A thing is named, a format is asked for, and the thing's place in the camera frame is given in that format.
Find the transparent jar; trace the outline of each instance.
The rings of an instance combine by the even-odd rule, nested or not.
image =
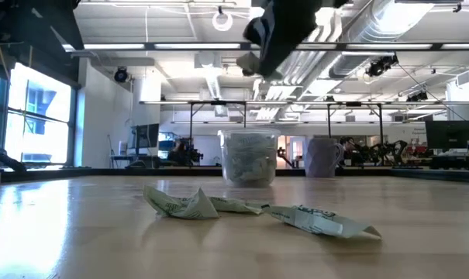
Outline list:
[[[267,186],[275,177],[278,137],[275,129],[219,131],[222,175],[229,185]]]

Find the white mug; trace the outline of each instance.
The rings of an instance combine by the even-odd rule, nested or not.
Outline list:
[[[343,146],[330,138],[307,139],[304,151],[306,177],[334,177],[344,156]]]

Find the crumpled green paper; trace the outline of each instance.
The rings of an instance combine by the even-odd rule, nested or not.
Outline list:
[[[266,203],[247,202],[236,198],[207,197],[201,188],[190,198],[171,197],[151,186],[145,186],[143,197],[159,215],[182,219],[218,218],[218,212],[259,215]]]
[[[293,207],[264,205],[263,208],[264,212],[272,217],[309,233],[350,238],[363,232],[381,237],[373,226],[356,222],[333,212],[306,208],[302,205]]]

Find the computer monitor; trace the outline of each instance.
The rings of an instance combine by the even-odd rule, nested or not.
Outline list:
[[[429,149],[467,148],[469,121],[426,121]]]
[[[138,154],[139,148],[157,147],[158,126],[158,124],[149,124],[131,127],[129,148],[135,148]]]

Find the wooden table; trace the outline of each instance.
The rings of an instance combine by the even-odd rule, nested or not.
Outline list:
[[[171,195],[308,205],[368,222],[384,239],[314,236],[269,215],[155,216]],[[0,278],[469,278],[469,184],[396,177],[80,177],[0,189]]]

